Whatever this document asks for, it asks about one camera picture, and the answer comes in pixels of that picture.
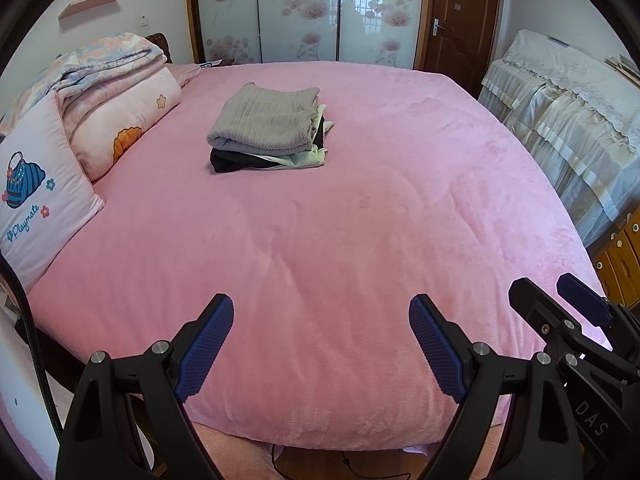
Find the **blue textured pad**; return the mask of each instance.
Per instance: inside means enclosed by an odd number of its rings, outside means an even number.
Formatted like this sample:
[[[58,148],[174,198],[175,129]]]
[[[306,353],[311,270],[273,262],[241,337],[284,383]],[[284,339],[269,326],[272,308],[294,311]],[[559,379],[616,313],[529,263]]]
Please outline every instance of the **blue textured pad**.
[[[200,391],[233,322],[234,304],[231,298],[225,298],[180,361],[180,378],[174,393],[181,402]]]
[[[613,316],[605,300],[571,274],[563,274],[556,285],[558,294],[593,326],[608,325]]]
[[[443,394],[457,404],[466,398],[463,364],[419,296],[409,306],[409,324]]]

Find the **gray knit sweater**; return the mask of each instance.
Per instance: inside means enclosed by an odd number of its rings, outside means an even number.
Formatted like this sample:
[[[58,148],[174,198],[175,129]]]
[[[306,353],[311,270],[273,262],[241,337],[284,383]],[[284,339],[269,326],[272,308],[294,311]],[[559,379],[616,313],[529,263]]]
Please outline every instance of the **gray knit sweater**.
[[[319,88],[279,92],[248,83],[222,108],[207,142],[217,150],[293,155],[311,149]]]

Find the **sliding door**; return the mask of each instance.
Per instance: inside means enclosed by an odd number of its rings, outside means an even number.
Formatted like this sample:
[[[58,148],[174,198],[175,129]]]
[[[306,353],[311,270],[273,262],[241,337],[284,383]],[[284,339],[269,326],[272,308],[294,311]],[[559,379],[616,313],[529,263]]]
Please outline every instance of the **sliding door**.
[[[257,0],[198,0],[207,61],[260,63]]]
[[[338,0],[258,0],[262,60],[335,61]]]
[[[422,0],[341,0],[340,61],[413,68]]]

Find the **bed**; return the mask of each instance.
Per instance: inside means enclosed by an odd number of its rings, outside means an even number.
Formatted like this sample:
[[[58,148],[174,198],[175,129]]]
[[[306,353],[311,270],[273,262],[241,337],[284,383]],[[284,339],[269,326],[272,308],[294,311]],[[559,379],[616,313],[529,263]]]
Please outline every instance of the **bed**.
[[[521,31],[479,101],[520,140],[585,247],[640,203],[640,89],[586,54]]]
[[[335,121],[325,166],[212,171],[206,135],[249,81],[321,88]],[[84,361],[97,349],[119,357],[228,294],[233,329],[187,410],[255,441],[441,440],[456,406],[411,332],[415,294],[472,340],[527,359],[544,343],[508,305],[514,280],[532,278],[564,306],[565,272],[602,294],[535,161],[442,75],[336,62],[207,69],[94,187],[104,208],[31,290],[36,322]]]

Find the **blue bag print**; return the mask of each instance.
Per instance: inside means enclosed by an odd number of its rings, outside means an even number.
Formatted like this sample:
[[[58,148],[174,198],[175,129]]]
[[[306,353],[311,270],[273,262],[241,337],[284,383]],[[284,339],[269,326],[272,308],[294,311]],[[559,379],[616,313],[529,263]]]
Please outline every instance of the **blue bag print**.
[[[16,155],[20,155],[20,161],[13,170],[11,163]],[[47,177],[45,172],[35,162],[26,162],[22,152],[15,152],[9,160],[7,168],[6,191],[7,205],[11,209],[18,209],[40,187]]]

